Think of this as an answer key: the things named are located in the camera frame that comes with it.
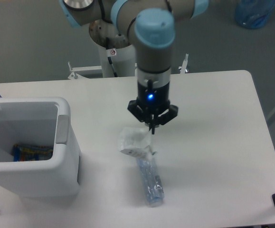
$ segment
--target light blue joint cap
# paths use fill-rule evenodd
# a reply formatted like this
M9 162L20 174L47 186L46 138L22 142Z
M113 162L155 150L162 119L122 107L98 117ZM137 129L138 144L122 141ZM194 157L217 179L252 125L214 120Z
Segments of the light blue joint cap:
M63 12L65 13L67 21L70 23L71 27L73 28L81 27L81 25L79 25L77 21L75 21L75 19L72 17L72 15L69 13L69 11L67 10L67 7L64 5L62 0L59 0L59 4Z
M111 10L111 21L114 24L114 26L117 28L118 30L118 26L117 26L117 15L118 12L120 10L120 8L123 6L123 4L125 4L127 2L127 0L117 0Z
M151 48L167 48L175 39L174 17L169 11L159 8L143 10L137 15L135 34Z
M194 12L191 18L206 11L209 5L209 0L195 0L194 1Z

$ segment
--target white bin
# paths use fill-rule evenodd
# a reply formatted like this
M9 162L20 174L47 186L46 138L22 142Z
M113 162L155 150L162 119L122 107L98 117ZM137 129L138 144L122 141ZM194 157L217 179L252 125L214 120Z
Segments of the white bin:
M14 162L17 143L54 145L53 156ZM0 98L0 186L23 197L76 194L80 154L65 99Z

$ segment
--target blue water jug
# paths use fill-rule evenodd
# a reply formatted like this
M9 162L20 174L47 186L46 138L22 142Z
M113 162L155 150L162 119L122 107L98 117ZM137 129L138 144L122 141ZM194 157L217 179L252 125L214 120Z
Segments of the blue water jug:
M241 0L236 8L235 20L245 28L263 27L275 7L275 0Z

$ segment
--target white tabletop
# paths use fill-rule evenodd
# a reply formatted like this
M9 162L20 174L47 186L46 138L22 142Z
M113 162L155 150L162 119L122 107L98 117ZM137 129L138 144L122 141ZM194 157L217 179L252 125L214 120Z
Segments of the white tabletop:
M21 199L0 187L0 228L218 228L275 223L275 151L246 71L173 75L179 116L156 130L164 204L143 199L135 160L117 151L136 78L0 84L3 97L61 96L82 151L81 190Z

